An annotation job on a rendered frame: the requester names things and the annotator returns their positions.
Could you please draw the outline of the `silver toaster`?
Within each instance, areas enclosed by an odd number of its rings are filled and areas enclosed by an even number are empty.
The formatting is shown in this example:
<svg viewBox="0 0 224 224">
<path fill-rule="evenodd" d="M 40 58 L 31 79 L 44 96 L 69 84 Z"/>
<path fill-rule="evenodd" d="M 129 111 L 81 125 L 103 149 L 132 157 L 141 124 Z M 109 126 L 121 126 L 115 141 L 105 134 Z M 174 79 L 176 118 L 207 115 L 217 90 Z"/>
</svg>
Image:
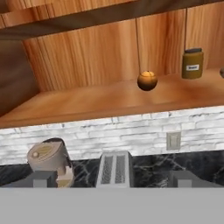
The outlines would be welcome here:
<svg viewBox="0 0 224 224">
<path fill-rule="evenodd" d="M 132 156 L 127 150 L 104 152 L 100 157 L 96 188 L 134 186 Z"/>
</svg>

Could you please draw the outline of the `beige coffee machine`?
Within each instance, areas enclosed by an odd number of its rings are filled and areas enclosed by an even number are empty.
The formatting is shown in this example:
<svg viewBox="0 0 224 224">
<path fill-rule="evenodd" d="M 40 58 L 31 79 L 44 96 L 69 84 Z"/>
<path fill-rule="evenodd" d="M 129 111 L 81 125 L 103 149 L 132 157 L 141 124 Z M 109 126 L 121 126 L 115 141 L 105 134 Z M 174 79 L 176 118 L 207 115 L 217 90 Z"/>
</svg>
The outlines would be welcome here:
<svg viewBox="0 0 224 224">
<path fill-rule="evenodd" d="M 62 138 L 53 137 L 33 145 L 27 161 L 34 172 L 56 171 L 58 187 L 71 187 L 74 183 L 74 166 Z"/>
</svg>

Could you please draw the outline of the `yellow jar with dark lid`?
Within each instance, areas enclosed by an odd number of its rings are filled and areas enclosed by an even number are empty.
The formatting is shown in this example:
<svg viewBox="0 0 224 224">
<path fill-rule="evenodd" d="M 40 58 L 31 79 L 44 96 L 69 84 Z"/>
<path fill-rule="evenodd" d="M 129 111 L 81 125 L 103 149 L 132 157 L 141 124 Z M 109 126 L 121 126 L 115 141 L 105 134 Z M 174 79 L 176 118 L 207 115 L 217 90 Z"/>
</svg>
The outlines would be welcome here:
<svg viewBox="0 0 224 224">
<path fill-rule="evenodd" d="M 182 59 L 182 78 L 198 79 L 203 72 L 204 53 L 201 48 L 186 49 Z"/>
</svg>

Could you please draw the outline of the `wooden cabinet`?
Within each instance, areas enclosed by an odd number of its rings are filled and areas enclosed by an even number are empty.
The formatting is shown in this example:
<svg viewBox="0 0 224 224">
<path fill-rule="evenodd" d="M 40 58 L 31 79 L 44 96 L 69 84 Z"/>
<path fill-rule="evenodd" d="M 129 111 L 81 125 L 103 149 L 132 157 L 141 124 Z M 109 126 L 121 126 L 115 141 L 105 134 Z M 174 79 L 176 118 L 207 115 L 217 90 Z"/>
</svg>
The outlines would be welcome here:
<svg viewBox="0 0 224 224">
<path fill-rule="evenodd" d="M 224 105 L 223 67 L 224 0 L 0 0 L 0 129 Z"/>
</svg>

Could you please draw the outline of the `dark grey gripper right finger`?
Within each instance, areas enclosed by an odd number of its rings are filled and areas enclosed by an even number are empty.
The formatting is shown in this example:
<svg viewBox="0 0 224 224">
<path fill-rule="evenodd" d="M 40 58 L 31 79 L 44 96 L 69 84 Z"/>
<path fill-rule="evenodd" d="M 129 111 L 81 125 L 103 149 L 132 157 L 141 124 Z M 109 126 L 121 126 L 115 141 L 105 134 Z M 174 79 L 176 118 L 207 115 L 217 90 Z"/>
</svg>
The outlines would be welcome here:
<svg viewBox="0 0 224 224">
<path fill-rule="evenodd" d="M 190 171 L 170 171 L 169 187 L 211 188 L 211 187 L 221 187 L 221 185 L 201 179 Z"/>
</svg>

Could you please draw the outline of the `grey wall socket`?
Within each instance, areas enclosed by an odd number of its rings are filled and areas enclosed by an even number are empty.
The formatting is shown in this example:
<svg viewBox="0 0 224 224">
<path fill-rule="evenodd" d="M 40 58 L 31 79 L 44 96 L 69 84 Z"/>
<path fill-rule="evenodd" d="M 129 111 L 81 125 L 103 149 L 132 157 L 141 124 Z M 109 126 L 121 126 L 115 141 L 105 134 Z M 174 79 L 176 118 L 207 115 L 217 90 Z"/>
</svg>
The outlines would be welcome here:
<svg viewBox="0 0 224 224">
<path fill-rule="evenodd" d="M 181 145 L 181 133 L 170 132 L 166 134 L 166 149 L 168 151 L 179 150 Z"/>
</svg>

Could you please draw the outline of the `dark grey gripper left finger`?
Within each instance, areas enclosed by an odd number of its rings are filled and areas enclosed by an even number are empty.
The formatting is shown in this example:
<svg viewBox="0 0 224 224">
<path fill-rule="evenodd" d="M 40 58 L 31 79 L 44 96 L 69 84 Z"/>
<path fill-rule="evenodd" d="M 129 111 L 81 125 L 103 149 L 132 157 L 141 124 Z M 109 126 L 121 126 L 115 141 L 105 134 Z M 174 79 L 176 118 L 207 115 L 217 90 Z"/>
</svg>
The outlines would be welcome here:
<svg viewBox="0 0 224 224">
<path fill-rule="evenodd" d="M 35 171 L 28 177 L 3 187 L 58 187 L 57 177 L 58 173 L 56 171 Z"/>
</svg>

